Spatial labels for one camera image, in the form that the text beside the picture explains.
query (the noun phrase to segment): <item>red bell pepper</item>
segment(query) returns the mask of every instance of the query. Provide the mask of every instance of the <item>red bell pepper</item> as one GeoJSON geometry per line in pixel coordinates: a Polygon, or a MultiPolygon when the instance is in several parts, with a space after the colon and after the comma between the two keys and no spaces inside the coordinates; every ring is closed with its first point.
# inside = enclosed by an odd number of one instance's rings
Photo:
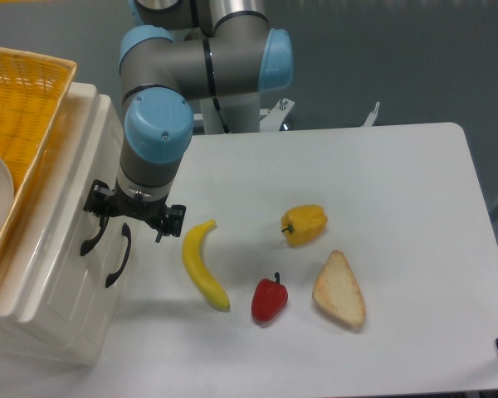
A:
{"type": "Polygon", "coordinates": [[[288,291],[281,284],[281,276],[275,272],[276,281],[263,279],[256,286],[252,298],[251,314],[259,322],[271,321],[286,305],[288,291]]]}

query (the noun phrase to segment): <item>black handle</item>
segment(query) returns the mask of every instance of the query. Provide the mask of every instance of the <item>black handle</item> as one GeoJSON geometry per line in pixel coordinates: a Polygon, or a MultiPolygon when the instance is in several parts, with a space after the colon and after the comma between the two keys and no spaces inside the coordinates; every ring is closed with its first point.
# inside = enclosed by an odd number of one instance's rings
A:
{"type": "Polygon", "coordinates": [[[100,241],[101,236],[103,236],[105,229],[107,228],[107,224],[109,224],[109,217],[107,217],[107,216],[100,217],[100,230],[98,231],[98,233],[96,234],[96,236],[94,238],[83,241],[83,243],[81,244],[81,249],[80,249],[80,256],[81,257],[89,254],[90,251],[95,248],[95,246],[100,241]]]}
{"type": "Polygon", "coordinates": [[[107,275],[107,279],[105,280],[106,288],[109,288],[116,282],[116,280],[118,280],[120,275],[122,275],[122,272],[124,272],[127,260],[129,260],[129,253],[131,251],[131,229],[129,228],[127,223],[124,223],[122,225],[122,236],[125,236],[127,238],[127,248],[125,249],[124,260],[122,261],[122,265],[116,272],[107,275]]]}

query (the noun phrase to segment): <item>banana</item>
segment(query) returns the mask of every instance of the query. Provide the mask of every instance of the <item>banana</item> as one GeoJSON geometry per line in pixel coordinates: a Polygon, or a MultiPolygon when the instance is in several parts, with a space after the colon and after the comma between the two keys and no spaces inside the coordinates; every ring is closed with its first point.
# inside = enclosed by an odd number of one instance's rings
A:
{"type": "Polygon", "coordinates": [[[183,264],[193,284],[208,302],[220,311],[228,311],[231,304],[227,293],[208,271],[201,258],[203,239],[214,226],[216,226],[215,220],[209,220],[187,232],[183,240],[183,264]]]}

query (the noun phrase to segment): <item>blue joint cap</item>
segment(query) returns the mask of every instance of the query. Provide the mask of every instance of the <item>blue joint cap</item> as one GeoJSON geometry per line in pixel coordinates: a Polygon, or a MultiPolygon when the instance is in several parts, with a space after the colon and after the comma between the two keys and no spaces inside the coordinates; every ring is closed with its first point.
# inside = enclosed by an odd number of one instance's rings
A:
{"type": "Polygon", "coordinates": [[[170,32],[162,27],[154,27],[153,25],[143,25],[141,27],[134,27],[129,32],[125,33],[122,42],[120,43],[120,64],[134,46],[142,41],[154,38],[168,39],[173,42],[173,36],[170,32]]]}
{"type": "Polygon", "coordinates": [[[166,164],[181,159],[193,132],[193,111],[173,90],[153,87],[139,92],[127,109],[125,137],[142,159],[166,164]]]}
{"type": "Polygon", "coordinates": [[[127,0],[127,5],[131,10],[131,15],[133,16],[134,24],[139,27],[140,25],[145,25],[142,17],[139,14],[139,11],[136,9],[136,2],[134,0],[127,0]]]}
{"type": "Polygon", "coordinates": [[[293,50],[288,32],[271,29],[260,67],[258,91],[283,89],[293,81],[293,50]]]}

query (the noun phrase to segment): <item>yellow basket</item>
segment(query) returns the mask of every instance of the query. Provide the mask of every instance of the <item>yellow basket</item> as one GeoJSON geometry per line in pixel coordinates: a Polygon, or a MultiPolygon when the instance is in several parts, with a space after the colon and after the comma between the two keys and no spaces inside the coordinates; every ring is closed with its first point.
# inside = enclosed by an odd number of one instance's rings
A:
{"type": "Polygon", "coordinates": [[[15,187],[11,212],[0,230],[0,258],[8,232],[29,199],[35,171],[75,73],[75,62],[0,47],[0,158],[15,187]]]}

